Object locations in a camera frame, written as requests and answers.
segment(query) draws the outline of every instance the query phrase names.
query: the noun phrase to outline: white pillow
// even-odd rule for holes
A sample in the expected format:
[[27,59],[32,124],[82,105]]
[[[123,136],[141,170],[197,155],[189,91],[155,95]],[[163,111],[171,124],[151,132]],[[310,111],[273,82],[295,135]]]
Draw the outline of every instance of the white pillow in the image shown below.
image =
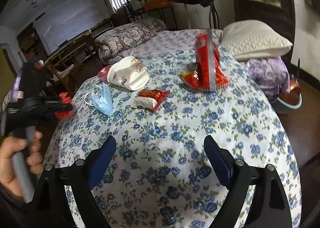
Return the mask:
[[223,29],[221,45],[238,61],[246,61],[285,55],[292,43],[264,22],[245,20],[229,24]]

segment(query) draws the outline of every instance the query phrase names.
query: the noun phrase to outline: blue gripper pad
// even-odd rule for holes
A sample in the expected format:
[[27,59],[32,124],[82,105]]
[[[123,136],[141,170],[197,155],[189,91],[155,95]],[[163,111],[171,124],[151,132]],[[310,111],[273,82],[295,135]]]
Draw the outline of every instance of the blue gripper pad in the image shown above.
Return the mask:
[[115,152],[116,152],[117,142],[114,137],[109,137],[103,143],[101,148],[99,148],[100,154],[94,161],[89,172],[88,187],[92,190],[95,186],[98,186],[105,174]]
[[223,158],[224,149],[219,148],[217,143],[211,136],[204,139],[204,151],[210,161],[210,164],[216,173],[221,185],[225,186],[228,190],[231,188],[231,168]]

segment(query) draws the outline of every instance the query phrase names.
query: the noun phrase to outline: finger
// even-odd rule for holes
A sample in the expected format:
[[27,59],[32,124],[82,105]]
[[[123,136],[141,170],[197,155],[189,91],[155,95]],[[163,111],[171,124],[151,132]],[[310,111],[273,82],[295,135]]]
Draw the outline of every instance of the finger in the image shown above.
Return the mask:
[[27,158],[27,164],[29,166],[35,166],[42,162],[42,156],[39,152],[33,153]]
[[42,164],[37,164],[35,166],[30,167],[30,171],[35,175],[41,174],[43,171]]
[[35,132],[35,139],[41,139],[42,137],[43,137],[43,135],[40,131]]
[[15,137],[7,137],[2,142],[0,148],[0,158],[9,159],[13,153],[19,152],[25,149],[27,146],[27,141],[25,139],[19,139]]
[[32,152],[38,152],[41,148],[41,141],[40,139],[43,137],[42,133],[39,131],[36,131],[35,133],[35,140],[31,144],[31,151]]

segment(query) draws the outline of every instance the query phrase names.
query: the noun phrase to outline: floral blanket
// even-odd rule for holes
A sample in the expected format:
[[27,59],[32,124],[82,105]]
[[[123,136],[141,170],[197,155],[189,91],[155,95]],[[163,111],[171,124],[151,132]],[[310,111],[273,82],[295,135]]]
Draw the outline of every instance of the floral blanket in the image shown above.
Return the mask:
[[[182,84],[179,74],[195,62],[194,31],[160,32],[127,50],[149,68],[150,89],[170,90],[157,112],[132,109],[137,92],[110,86],[113,114],[105,116],[84,103],[99,80],[82,84],[74,116],[58,125],[45,163],[69,166],[85,158],[107,137],[116,154],[92,194],[112,227],[209,227],[228,193],[220,185],[203,149],[205,136],[252,166],[276,166],[289,201],[293,227],[301,213],[296,159],[278,116],[257,84],[222,46],[220,67],[229,85],[203,93]],[[236,227],[243,226],[252,202],[250,187]],[[83,227],[70,187],[67,198]]]

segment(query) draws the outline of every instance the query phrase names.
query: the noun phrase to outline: blue face mask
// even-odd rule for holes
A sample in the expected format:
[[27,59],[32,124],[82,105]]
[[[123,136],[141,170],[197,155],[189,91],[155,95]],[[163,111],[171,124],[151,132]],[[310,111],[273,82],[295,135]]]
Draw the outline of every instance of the blue face mask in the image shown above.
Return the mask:
[[[95,85],[95,87],[97,87],[99,90],[96,93],[94,93],[93,90],[92,92],[87,93],[84,97],[84,102],[89,106],[94,106],[103,114],[110,116],[112,114],[113,107],[109,86],[103,82],[102,88],[98,85]],[[90,95],[89,99],[92,104],[86,101],[86,97],[88,95]]]

